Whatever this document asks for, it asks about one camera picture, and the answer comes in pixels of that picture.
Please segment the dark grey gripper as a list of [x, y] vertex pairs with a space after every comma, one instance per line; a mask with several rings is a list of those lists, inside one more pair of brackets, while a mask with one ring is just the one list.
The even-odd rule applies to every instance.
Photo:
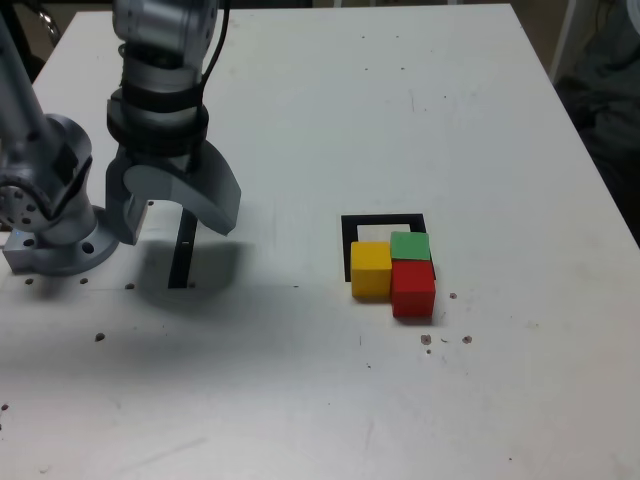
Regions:
[[236, 227], [240, 199], [229, 164], [209, 142], [120, 144], [106, 170], [107, 223], [127, 245], [138, 241], [149, 200], [177, 203], [226, 236]]

